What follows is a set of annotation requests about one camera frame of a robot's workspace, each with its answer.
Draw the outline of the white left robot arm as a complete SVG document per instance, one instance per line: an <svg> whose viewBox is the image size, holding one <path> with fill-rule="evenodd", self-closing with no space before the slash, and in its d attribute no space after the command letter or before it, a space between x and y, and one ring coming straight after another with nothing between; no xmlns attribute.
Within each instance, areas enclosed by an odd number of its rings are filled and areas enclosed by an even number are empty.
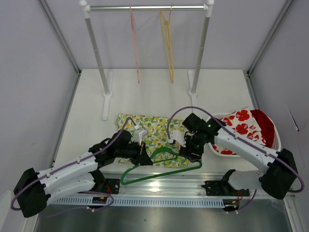
<svg viewBox="0 0 309 232"><path fill-rule="evenodd" d="M93 145L83 155L62 166L41 171L27 169L14 188L14 199L25 218L43 211L50 203L79 192L100 193L106 185L101 168L113 164L116 158L129 159L139 166L152 166L143 138L146 129L134 133L119 130L112 138Z"/></svg>

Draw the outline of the lemon print skirt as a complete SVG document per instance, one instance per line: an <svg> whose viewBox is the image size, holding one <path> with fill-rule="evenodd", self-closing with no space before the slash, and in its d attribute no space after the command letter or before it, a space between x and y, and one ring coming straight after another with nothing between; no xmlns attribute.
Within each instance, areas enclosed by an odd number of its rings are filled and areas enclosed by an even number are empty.
<svg viewBox="0 0 309 232"><path fill-rule="evenodd" d="M155 166L165 168L186 168L189 166L189 160L187 158L180 156L176 157L168 152L153 155L153 153L161 147L168 147L174 153L179 153L180 151L181 146L179 143L168 143L167 125L169 118L118 114L115 125L119 130L122 128L128 117L131 117L139 127L144 127L147 129L148 135L144 137L143 141L145 142L147 154L154 162Z"/></svg>

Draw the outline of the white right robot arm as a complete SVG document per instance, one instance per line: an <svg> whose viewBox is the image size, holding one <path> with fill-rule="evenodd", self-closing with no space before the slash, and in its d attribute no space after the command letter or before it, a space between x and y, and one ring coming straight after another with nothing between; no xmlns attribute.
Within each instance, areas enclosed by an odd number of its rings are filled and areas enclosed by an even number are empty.
<svg viewBox="0 0 309 232"><path fill-rule="evenodd" d="M294 156L285 148L278 151L257 144L216 118L205 121L194 113L183 121L183 126L190 133L185 139L185 146L190 151L200 152L208 143L219 145L257 168L255 171L227 171L220 183L221 191L226 195L237 190L262 189L271 197L282 200L297 178Z"/></svg>

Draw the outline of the green hanger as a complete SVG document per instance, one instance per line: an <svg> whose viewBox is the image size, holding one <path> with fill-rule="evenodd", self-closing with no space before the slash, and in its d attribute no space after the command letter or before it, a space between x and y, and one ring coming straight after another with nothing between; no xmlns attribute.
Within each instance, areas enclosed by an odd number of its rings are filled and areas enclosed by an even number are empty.
<svg viewBox="0 0 309 232"><path fill-rule="evenodd" d="M176 160L179 156L178 153L175 153L171 148L168 147L161 147L158 148L157 150L155 150L150 158L154 158L156 155L160 154L160 153L170 153L173 155L173 158L171 159L166 159L166 160L160 160L157 163L161 163L164 161L171 161L171 160ZM189 167L189 168L185 168L185 169L180 169L180 170L176 170L176 171L170 171L170 172L166 172L166 173L160 173L160 174L154 174L151 176L146 176L146 177L142 177L142 178L138 178L135 180L130 180L130 181L125 181L125 177L127 174L129 174L131 171L137 169L139 166L138 165L134 165L132 168L127 169L120 178L120 184L121 185L130 185L130 184L134 184L137 182L141 182L141 181L145 181L145 180L149 180L149 179L153 179L153 178L159 178L159 177L164 177L164 176L168 176L168 175L172 175L172 174L179 174L179 173L184 173L184 172L188 172L188 171L193 171L193 170L197 170L200 169L202 167L202 161L198 162L198 166L195 167Z"/></svg>

